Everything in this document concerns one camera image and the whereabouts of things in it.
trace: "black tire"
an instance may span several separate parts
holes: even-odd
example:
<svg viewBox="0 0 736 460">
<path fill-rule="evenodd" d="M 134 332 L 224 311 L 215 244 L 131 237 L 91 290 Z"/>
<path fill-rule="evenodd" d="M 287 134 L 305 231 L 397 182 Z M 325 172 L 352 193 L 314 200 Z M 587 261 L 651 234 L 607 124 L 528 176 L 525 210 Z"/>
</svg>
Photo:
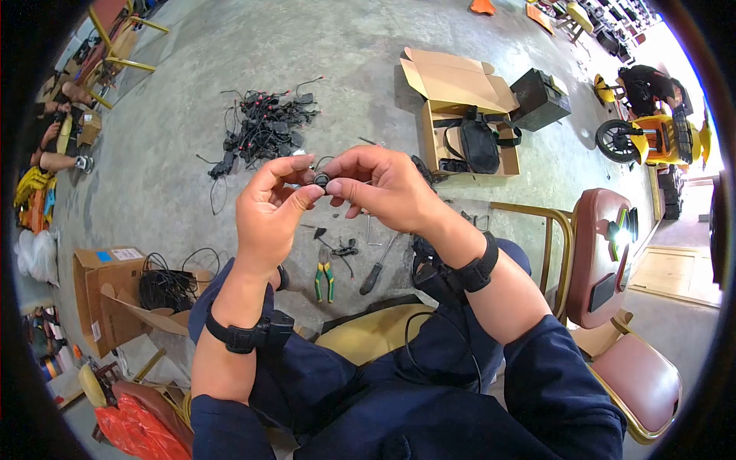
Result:
<svg viewBox="0 0 736 460">
<path fill-rule="evenodd" d="M 632 161 L 636 161 L 639 157 L 639 152 L 631 140 L 629 140 L 628 146 L 625 149 L 616 149 L 615 147 L 611 147 L 611 143 L 606 142 L 605 139 L 607 135 L 611 135 L 611 132 L 621 132 L 628 135 L 631 130 L 632 127 L 627 121 L 605 121 L 598 128 L 598 131 L 595 132 L 595 145 L 606 155 L 606 158 L 616 163 L 631 163 Z"/>
</svg>

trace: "orange plastic bag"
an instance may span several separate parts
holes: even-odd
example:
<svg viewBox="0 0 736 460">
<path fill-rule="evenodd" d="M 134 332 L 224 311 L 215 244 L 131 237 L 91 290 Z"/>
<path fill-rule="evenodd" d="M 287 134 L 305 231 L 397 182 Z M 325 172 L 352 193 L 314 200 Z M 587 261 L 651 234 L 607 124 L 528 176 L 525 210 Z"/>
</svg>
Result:
<svg viewBox="0 0 736 460">
<path fill-rule="evenodd" d="M 143 460 L 191 460 L 184 447 L 134 397 L 124 394 L 118 408 L 94 410 L 107 439 L 128 455 Z"/>
<path fill-rule="evenodd" d="M 476 13 L 488 13 L 491 16 L 496 12 L 496 7 L 493 6 L 490 0 L 473 0 L 470 9 Z"/>
</svg>

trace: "cable pile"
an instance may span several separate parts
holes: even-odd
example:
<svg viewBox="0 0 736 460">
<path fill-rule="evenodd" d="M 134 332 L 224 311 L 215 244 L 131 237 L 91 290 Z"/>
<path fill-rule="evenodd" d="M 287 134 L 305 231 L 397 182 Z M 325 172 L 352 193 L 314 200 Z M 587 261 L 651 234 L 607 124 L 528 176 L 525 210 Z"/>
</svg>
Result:
<svg viewBox="0 0 736 460">
<path fill-rule="evenodd" d="M 197 283 L 191 272 L 185 272 L 187 261 L 200 251 L 210 250 L 217 258 L 217 273 L 220 272 L 220 257 L 211 247 L 194 251 L 182 263 L 181 270 L 170 270 L 166 259 L 158 252 L 148 254 L 143 262 L 141 278 L 138 281 L 138 300 L 142 308 L 171 308 L 175 313 L 191 310 L 197 299 Z"/>
<path fill-rule="evenodd" d="M 291 93 L 268 93 L 266 91 L 249 90 L 245 94 L 237 90 L 221 91 L 236 93 L 238 99 L 225 111 L 225 139 L 222 142 L 224 158 L 207 173 L 217 180 L 230 173 L 235 155 L 247 162 L 246 168 L 259 158 L 272 160 L 277 157 L 288 157 L 304 143 L 304 137 L 295 131 L 310 124 L 321 110 L 312 110 L 316 104 L 314 95 L 299 94 L 299 88 L 324 77 L 300 83 L 295 89 L 294 98 L 284 102 L 283 98 Z M 233 128 L 227 128 L 228 116 L 232 111 Z"/>
</svg>

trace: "white plastic bag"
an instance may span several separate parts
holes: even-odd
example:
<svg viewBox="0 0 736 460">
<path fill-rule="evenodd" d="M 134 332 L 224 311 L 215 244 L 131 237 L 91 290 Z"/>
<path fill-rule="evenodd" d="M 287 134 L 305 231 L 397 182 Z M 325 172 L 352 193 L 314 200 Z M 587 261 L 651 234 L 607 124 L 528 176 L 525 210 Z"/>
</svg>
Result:
<svg viewBox="0 0 736 460">
<path fill-rule="evenodd" d="M 36 281 L 59 287 L 55 235 L 48 230 L 42 230 L 38 235 L 31 230 L 23 230 L 13 250 L 21 275 L 31 275 Z"/>
</svg>

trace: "finger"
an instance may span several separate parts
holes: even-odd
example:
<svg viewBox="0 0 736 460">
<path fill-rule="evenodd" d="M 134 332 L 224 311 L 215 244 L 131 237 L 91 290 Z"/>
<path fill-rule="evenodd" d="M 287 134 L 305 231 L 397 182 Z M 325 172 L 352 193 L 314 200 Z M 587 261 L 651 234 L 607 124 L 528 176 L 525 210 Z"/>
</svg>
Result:
<svg viewBox="0 0 736 460">
<path fill-rule="evenodd" d="M 350 209 L 347 210 L 345 213 L 346 219 L 354 219 L 355 217 L 358 217 L 361 213 L 361 207 L 358 205 L 350 205 Z"/>
<path fill-rule="evenodd" d="M 346 199 L 369 212 L 379 210 L 382 203 L 387 201 L 386 190 L 347 177 L 332 179 L 325 190 L 333 197 Z"/>
<path fill-rule="evenodd" d="M 296 228 L 304 211 L 324 194 L 325 191 L 319 185 L 299 188 L 278 208 L 276 214 L 279 214 L 280 221 L 287 225 L 287 228 Z"/>
<path fill-rule="evenodd" d="M 314 176 L 316 176 L 316 173 L 307 168 L 303 171 L 292 172 L 288 176 L 282 177 L 281 180 L 287 184 L 309 185 L 314 181 Z"/>
<path fill-rule="evenodd" d="M 389 159 L 390 152 L 390 150 L 378 146 L 354 146 L 330 160 L 322 168 L 322 172 L 330 177 L 346 177 L 345 173 L 349 171 L 353 174 L 356 172 L 370 172 L 386 162 Z"/>
<path fill-rule="evenodd" d="M 297 155 L 268 161 L 253 175 L 247 188 L 256 192 L 270 191 L 275 185 L 281 183 L 284 177 L 289 177 L 296 171 L 308 169 L 313 160 L 314 155 Z"/>
<path fill-rule="evenodd" d="M 271 204 L 273 204 L 276 207 L 280 207 L 295 191 L 297 191 L 296 188 L 293 187 L 283 187 L 279 191 L 274 191 L 273 195 L 271 195 L 271 199 L 269 200 Z"/>
<path fill-rule="evenodd" d="M 332 206 L 333 208 L 339 208 L 344 202 L 345 200 L 340 197 L 332 197 L 332 199 L 330 200 L 330 206 Z"/>
</svg>

